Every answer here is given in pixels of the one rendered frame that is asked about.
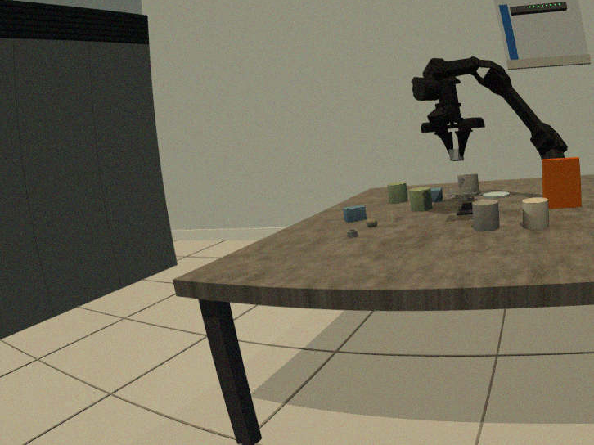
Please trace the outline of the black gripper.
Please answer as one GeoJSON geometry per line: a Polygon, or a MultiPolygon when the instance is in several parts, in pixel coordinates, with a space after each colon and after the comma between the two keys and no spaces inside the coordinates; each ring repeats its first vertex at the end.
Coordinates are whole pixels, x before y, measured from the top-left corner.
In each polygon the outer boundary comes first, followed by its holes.
{"type": "Polygon", "coordinates": [[[445,126],[443,125],[441,127],[440,126],[431,127],[430,123],[428,123],[428,122],[422,123],[421,132],[422,133],[434,132],[434,135],[438,135],[442,139],[443,144],[445,145],[445,147],[448,151],[448,154],[450,155],[449,149],[453,150],[453,140],[452,140],[452,132],[449,132],[448,128],[450,128],[450,129],[458,128],[459,131],[456,131],[455,133],[458,137],[458,146],[459,146],[460,157],[462,157],[465,153],[464,150],[466,148],[466,143],[467,143],[467,139],[469,138],[470,132],[473,132],[473,130],[471,130],[471,129],[472,128],[485,128],[484,120],[481,117],[477,117],[477,118],[472,117],[469,119],[461,118],[461,113],[460,113],[461,103],[458,103],[457,99],[441,100],[441,101],[439,101],[439,105],[441,107],[444,106],[444,102],[449,102],[452,109],[454,110],[456,119],[450,119],[445,124],[445,126]],[[457,124],[454,124],[454,122],[457,124]]]}

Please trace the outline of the olive green cylinder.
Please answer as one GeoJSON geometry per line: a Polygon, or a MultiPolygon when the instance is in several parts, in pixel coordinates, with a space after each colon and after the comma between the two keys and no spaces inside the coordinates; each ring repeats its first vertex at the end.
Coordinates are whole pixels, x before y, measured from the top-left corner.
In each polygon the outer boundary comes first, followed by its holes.
{"type": "Polygon", "coordinates": [[[405,182],[394,182],[387,185],[389,202],[397,204],[407,201],[407,186],[405,182]]]}
{"type": "Polygon", "coordinates": [[[431,210],[432,199],[430,187],[416,187],[409,190],[411,211],[423,212],[431,210]]]}

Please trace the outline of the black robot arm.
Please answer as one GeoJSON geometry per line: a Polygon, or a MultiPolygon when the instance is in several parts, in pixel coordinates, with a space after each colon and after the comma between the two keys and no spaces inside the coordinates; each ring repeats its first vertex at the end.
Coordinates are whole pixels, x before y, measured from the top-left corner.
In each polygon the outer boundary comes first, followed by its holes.
{"type": "MultiPolygon", "coordinates": [[[[422,73],[424,78],[413,77],[411,81],[413,96],[418,101],[458,99],[456,84],[461,81],[456,76],[474,75],[479,84],[502,96],[529,128],[532,134],[530,141],[538,150],[541,160],[565,157],[564,153],[568,150],[568,146],[556,130],[539,120],[512,87],[510,76],[500,65],[490,60],[480,60],[474,56],[454,61],[432,58],[422,73]],[[476,72],[479,67],[490,69],[484,77],[480,77],[476,72]]],[[[445,126],[450,119],[456,119],[449,102],[444,102],[442,107],[437,103],[435,109],[427,115],[431,127],[445,126]]]]}

